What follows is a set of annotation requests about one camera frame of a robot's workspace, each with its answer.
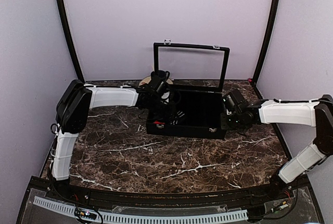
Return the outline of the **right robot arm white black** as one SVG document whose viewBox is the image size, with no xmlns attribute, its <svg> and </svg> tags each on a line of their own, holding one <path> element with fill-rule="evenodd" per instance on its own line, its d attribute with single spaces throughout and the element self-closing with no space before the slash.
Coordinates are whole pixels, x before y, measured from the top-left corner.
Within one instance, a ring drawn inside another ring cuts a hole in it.
<svg viewBox="0 0 333 224">
<path fill-rule="evenodd" d="M 286 185 L 299 175 L 332 155 L 331 95 L 300 101 L 262 99 L 249 103 L 238 90 L 234 90 L 226 94 L 222 102 L 226 109 L 225 122 L 230 129 L 272 123 L 305 125 L 316 129 L 314 140 L 271 177 L 271 184 L 265 189 L 265 195 L 271 200 L 284 194 Z"/>
</svg>

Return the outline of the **red Santa Christmas sock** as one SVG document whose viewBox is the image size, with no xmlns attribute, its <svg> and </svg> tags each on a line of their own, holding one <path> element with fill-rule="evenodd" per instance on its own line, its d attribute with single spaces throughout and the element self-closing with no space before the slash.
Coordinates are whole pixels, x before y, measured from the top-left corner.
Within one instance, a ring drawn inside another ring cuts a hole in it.
<svg viewBox="0 0 333 224">
<path fill-rule="evenodd" d="M 159 122 L 159 121 L 154 121 L 153 124 L 156 124 L 156 125 L 164 125 L 165 123 L 164 122 Z"/>
</svg>

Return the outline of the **black display box glass lid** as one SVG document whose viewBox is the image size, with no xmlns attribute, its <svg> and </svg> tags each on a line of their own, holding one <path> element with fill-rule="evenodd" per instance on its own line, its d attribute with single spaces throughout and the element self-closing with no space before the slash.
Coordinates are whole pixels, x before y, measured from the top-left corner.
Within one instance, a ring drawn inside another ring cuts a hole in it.
<svg viewBox="0 0 333 224">
<path fill-rule="evenodd" d="M 154 71 L 159 70 L 159 48 L 189 48 L 222 51 L 224 53 L 219 86 L 206 87 L 194 85 L 171 84 L 173 95 L 180 95 L 177 111 L 183 111 L 186 119 L 179 125 L 156 125 L 146 120 L 148 134 L 178 136 L 187 138 L 224 139 L 227 130 L 221 128 L 221 114 L 225 112 L 222 101 L 222 90 L 226 75 L 230 49 L 218 45 L 196 45 L 181 43 L 154 43 Z"/>
</svg>

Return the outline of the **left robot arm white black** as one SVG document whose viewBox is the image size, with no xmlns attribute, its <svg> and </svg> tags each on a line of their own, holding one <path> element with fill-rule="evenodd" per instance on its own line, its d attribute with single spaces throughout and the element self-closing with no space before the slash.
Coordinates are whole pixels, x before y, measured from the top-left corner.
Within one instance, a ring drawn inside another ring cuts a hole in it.
<svg viewBox="0 0 333 224">
<path fill-rule="evenodd" d="M 174 119 L 174 90 L 165 81 L 153 81 L 140 86 L 97 86 L 73 80 L 56 106 L 56 122 L 50 127 L 55 135 L 51 173 L 57 181 L 53 193 L 62 201 L 73 197 L 69 179 L 74 144 L 85 128 L 89 110 L 107 106 L 148 109 L 162 122 Z"/>
</svg>

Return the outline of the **striped black white sock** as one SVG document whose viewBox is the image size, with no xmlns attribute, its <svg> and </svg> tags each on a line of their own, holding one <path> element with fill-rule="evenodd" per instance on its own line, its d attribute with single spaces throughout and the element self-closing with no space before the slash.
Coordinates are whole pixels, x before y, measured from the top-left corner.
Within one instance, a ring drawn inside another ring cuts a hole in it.
<svg viewBox="0 0 333 224">
<path fill-rule="evenodd" d="M 186 114 L 183 111 L 178 111 L 170 121 L 171 125 L 182 124 L 186 119 Z"/>
</svg>

